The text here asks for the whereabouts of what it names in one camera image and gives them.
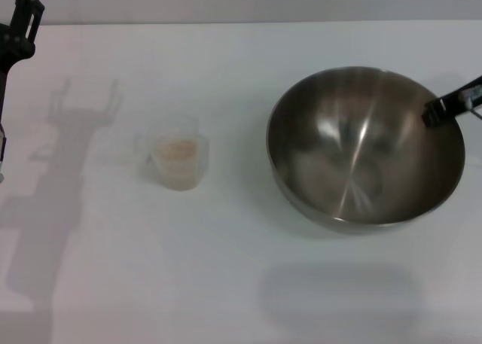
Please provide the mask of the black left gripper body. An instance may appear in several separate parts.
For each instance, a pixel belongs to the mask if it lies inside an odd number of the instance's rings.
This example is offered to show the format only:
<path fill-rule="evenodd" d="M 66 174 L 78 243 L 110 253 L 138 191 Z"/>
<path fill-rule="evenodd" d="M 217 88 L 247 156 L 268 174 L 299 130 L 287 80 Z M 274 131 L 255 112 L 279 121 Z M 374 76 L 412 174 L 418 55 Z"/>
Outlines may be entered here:
<path fill-rule="evenodd" d="M 31 58 L 35 53 L 35 44 L 26 34 L 29 23 L 1 24 L 1 114 L 3 114 L 8 72 L 21 60 Z"/>

